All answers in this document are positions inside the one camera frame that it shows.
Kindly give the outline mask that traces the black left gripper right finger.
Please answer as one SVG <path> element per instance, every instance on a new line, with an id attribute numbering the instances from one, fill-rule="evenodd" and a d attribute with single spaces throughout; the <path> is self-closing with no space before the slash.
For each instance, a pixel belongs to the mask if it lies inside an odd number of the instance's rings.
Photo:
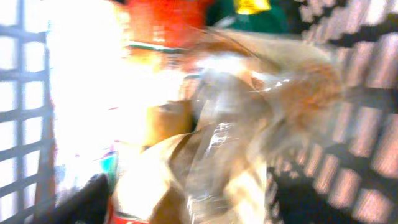
<path id="1" fill-rule="evenodd" d="M 267 191 L 269 220 L 286 224 L 358 224 L 347 213 L 332 207 L 309 182 L 287 173 L 277 175 L 274 168 L 267 171 L 271 181 Z"/>

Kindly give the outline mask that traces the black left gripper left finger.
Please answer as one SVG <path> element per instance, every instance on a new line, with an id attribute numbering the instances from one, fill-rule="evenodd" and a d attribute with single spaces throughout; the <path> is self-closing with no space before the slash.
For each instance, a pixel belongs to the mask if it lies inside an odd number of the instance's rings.
<path id="1" fill-rule="evenodd" d="M 39 215 L 34 224 L 103 224 L 110 188 L 105 174 L 95 174 L 77 193 L 59 206 Z"/>

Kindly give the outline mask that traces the brown white cookie bag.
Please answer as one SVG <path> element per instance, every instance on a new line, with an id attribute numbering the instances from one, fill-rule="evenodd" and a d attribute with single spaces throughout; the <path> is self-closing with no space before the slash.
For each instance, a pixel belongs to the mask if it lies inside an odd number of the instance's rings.
<path id="1" fill-rule="evenodd" d="M 266 223 L 267 163 L 320 129 L 344 87 L 334 50 L 287 35 L 206 29 L 183 52 L 197 128 L 139 154 L 110 223 Z"/>

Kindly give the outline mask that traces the orange cracker package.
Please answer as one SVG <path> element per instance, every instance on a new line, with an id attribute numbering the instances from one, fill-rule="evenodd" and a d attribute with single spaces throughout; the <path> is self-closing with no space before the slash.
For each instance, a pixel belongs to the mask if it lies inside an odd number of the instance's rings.
<path id="1" fill-rule="evenodd" d="M 126 58 L 112 112 L 118 181 L 109 223 L 186 223 L 182 176 L 200 140 L 199 78 L 185 51 L 205 27 L 208 1 L 128 1 L 118 11 Z"/>

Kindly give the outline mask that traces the green red snack bag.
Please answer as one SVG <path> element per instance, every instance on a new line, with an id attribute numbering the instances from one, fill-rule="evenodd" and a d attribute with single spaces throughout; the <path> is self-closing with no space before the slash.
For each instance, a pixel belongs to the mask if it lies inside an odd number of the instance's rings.
<path id="1" fill-rule="evenodd" d="M 224 23 L 229 29 L 247 32 L 286 34 L 289 32 L 287 16 L 280 1 L 270 0 L 271 9 L 255 14 L 238 14 L 233 0 L 217 0 L 206 10 L 205 24 L 216 26 Z"/>

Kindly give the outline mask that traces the white tissue multipack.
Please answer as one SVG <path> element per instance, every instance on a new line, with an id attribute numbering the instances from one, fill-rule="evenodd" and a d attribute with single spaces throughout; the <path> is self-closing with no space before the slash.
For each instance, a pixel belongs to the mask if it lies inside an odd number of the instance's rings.
<path id="1" fill-rule="evenodd" d="M 149 21 L 122 5 L 52 1 L 50 14 L 55 180 L 59 190 L 79 189 L 116 135 L 143 141 L 146 110 L 176 100 L 182 79 L 162 69 L 159 52 L 128 47 L 131 26 Z"/>

